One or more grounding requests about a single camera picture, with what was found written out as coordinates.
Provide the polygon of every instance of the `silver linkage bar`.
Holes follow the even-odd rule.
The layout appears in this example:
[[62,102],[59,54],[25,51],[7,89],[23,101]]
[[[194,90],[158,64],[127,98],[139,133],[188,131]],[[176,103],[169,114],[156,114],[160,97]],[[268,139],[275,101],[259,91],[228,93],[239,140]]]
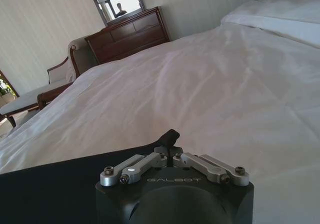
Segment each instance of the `silver linkage bar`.
[[243,167],[237,166],[236,168],[234,168],[209,155],[201,155],[200,158],[202,160],[205,160],[206,162],[209,162],[212,165],[225,169],[229,177],[231,177],[232,183],[235,184],[236,186],[245,187],[249,185],[249,174],[246,172],[246,170]]
[[146,156],[136,164],[128,166],[122,170],[120,177],[121,184],[132,184],[140,181],[141,175],[151,167],[165,167],[167,165],[167,157],[163,154],[153,152]]
[[231,181],[237,186],[247,186],[249,184],[249,174],[243,167],[233,168],[208,155],[200,157],[190,153],[178,153],[173,157],[175,167],[192,167],[206,175],[210,182],[227,184]]
[[143,155],[134,155],[129,159],[121,162],[119,165],[112,167],[107,166],[103,172],[100,173],[100,184],[104,187],[111,187],[118,183],[121,172],[127,166],[133,165],[144,158]]

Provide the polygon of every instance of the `white duvet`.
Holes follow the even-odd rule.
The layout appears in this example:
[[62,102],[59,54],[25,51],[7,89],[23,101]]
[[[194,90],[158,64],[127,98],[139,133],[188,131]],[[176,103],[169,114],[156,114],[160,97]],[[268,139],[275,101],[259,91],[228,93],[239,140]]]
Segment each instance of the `white duvet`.
[[0,143],[0,173],[169,129],[185,152],[246,167],[255,223],[319,223],[320,49],[235,23],[90,69]]

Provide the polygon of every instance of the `cushion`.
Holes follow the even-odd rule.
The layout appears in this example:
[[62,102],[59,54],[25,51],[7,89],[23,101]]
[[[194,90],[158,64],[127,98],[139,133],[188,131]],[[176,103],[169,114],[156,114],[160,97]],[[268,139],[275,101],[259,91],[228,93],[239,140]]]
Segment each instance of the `cushion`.
[[18,97],[16,100],[4,105],[0,108],[0,114],[4,115],[7,113],[11,113],[13,111],[16,111],[21,108],[25,108],[27,106],[33,105],[38,103],[38,95],[41,93],[45,93],[47,91],[56,89],[58,87],[66,85],[68,82],[66,79],[62,79],[56,82],[53,82],[49,85],[42,86],[40,88],[37,88],[35,90],[29,91],[20,97]]
[[76,80],[76,71],[74,65],[72,64],[71,60],[68,59],[66,61],[66,73],[65,73],[65,80],[67,83],[74,82]]

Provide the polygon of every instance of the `dresser drawer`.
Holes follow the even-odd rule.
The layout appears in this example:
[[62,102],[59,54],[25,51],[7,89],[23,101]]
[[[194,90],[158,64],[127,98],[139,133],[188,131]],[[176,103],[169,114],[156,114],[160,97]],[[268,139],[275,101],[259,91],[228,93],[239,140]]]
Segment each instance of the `dresser drawer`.
[[127,25],[121,26],[115,30],[110,31],[115,42],[126,38],[136,32],[134,24],[129,23]]
[[114,40],[110,32],[103,32],[100,35],[97,35],[94,38],[94,41],[91,41],[90,47],[92,50],[101,49],[103,46],[114,43]]
[[157,14],[152,13],[139,20],[133,22],[136,32],[142,32],[148,28],[152,28],[159,25]]
[[123,53],[129,53],[130,50],[137,49],[140,46],[152,43],[162,38],[164,38],[163,31],[161,27],[157,25],[138,34],[128,36],[115,43],[106,44],[102,48],[96,49],[95,54],[101,63],[105,63],[108,59],[121,56]]

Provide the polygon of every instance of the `wooden dresser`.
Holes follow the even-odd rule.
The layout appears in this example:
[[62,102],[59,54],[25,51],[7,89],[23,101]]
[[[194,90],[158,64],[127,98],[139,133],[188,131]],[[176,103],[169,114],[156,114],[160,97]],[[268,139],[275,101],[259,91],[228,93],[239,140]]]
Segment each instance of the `wooden dresser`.
[[142,11],[85,38],[103,64],[169,42],[158,7]]

